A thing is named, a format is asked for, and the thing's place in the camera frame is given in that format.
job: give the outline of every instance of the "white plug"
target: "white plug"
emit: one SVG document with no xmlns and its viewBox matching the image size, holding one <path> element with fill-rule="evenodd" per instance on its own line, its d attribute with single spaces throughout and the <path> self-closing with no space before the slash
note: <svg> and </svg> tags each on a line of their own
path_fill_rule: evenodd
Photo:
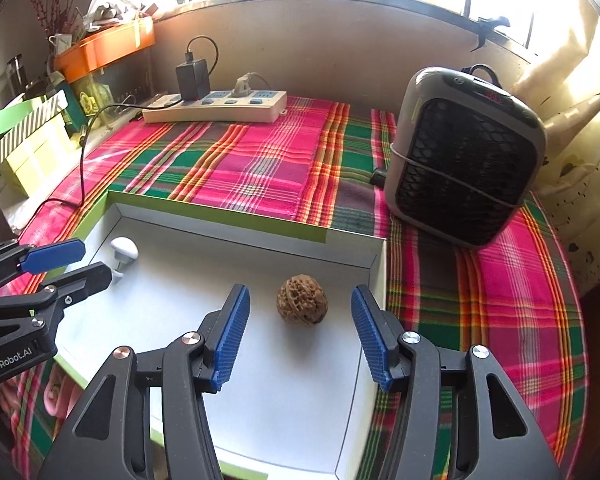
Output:
<svg viewBox="0 0 600 480">
<path fill-rule="evenodd" d="M 122 278 L 122 269 L 138 259 L 138 247 L 129 238 L 124 237 L 115 238 L 110 245 L 113 257 L 118 262 L 118 266 L 111 273 L 114 278 Z"/>
<path fill-rule="evenodd" d="M 251 93 L 249 86 L 249 74 L 239 77 L 235 82 L 235 88 L 231 92 L 231 97 L 247 97 Z"/>
</svg>

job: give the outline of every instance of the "walnut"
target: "walnut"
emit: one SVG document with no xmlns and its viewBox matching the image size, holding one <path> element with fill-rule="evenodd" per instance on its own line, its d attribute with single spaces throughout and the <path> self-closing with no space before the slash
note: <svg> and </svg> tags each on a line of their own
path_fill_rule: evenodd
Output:
<svg viewBox="0 0 600 480">
<path fill-rule="evenodd" d="M 322 287 L 305 274 L 286 280 L 276 298 L 278 313 L 285 322 L 294 326 L 320 323 L 327 314 L 327 307 Z"/>
</svg>

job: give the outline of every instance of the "orange box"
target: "orange box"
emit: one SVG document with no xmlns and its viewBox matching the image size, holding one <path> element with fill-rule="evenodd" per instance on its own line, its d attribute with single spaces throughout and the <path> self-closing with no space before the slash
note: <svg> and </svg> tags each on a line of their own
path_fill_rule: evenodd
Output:
<svg viewBox="0 0 600 480">
<path fill-rule="evenodd" d="M 107 66 L 121 57 L 155 44 L 150 16 L 111 27 L 76 43 L 54 59 L 54 69 L 69 83 Z"/>
</svg>

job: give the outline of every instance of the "white power strip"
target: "white power strip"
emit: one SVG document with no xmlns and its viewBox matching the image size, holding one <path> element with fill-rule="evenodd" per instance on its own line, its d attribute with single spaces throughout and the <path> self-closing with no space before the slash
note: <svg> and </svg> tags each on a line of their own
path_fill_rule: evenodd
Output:
<svg viewBox="0 0 600 480">
<path fill-rule="evenodd" d="M 165 106 L 180 99 L 167 95 L 152 103 Z M 245 97 L 232 97 L 231 91 L 211 92 L 200 101 L 182 102 L 163 110 L 143 110 L 147 123 L 227 121 L 232 123 L 273 123 L 286 113 L 286 92 L 253 90 Z"/>
</svg>

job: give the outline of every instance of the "white tray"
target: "white tray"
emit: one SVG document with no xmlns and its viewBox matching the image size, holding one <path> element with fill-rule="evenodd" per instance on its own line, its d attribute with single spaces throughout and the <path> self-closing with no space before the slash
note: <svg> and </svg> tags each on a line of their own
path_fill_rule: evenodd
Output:
<svg viewBox="0 0 600 480">
<path fill-rule="evenodd" d="M 251 315 L 231 380 L 205 396 L 221 468 L 250 479 L 355 477 L 376 387 L 350 295 L 365 283 L 383 308 L 384 240 L 119 192 L 101 199 L 76 234 L 87 255 L 68 270 L 113 266 L 109 242 L 119 236 L 140 254 L 120 281 L 65 310 L 58 361 L 80 384 L 117 346 L 149 351 L 197 329 L 243 283 Z M 312 328 L 289 327 L 276 311 L 278 289 L 296 274 L 313 276 L 329 301 Z M 156 388 L 150 420 L 159 442 L 161 406 Z"/>
</svg>

